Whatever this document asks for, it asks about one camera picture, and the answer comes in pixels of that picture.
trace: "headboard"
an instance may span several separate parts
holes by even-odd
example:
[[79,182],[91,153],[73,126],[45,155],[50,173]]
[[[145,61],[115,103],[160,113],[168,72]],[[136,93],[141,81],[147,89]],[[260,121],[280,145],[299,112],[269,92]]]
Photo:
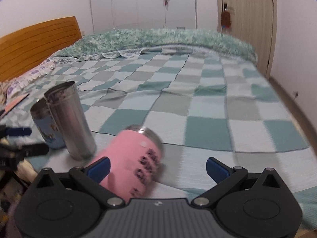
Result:
[[20,76],[79,39],[75,17],[42,22],[0,38],[0,82]]

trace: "white wall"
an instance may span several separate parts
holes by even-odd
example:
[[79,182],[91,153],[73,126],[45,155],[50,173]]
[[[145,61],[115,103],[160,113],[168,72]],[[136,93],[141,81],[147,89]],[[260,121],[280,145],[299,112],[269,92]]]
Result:
[[317,0],[277,0],[271,76],[293,96],[317,130]]
[[217,31],[218,3],[217,0],[197,0],[197,27]]
[[86,35],[93,33],[89,0],[0,0],[0,37],[47,20],[75,16]]

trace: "pink bottle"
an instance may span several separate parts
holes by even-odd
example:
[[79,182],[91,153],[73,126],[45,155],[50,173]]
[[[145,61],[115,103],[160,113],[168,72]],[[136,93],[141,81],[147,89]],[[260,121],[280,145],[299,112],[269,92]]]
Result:
[[131,125],[121,131],[110,145],[99,152],[91,163],[107,156],[110,173],[100,185],[123,198],[141,197],[160,164],[163,143],[153,131]]

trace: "wardrobe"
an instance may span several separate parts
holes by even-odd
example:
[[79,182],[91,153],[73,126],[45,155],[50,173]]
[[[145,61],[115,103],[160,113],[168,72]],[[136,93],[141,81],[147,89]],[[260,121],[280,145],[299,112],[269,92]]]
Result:
[[94,32],[121,28],[196,28],[195,0],[91,0]]

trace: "blue can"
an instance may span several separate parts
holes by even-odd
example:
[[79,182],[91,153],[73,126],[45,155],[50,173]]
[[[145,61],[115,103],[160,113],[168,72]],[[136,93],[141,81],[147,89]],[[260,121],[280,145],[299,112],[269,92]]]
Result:
[[30,110],[33,121],[51,149],[65,147],[62,134],[58,131],[44,98],[38,100]]

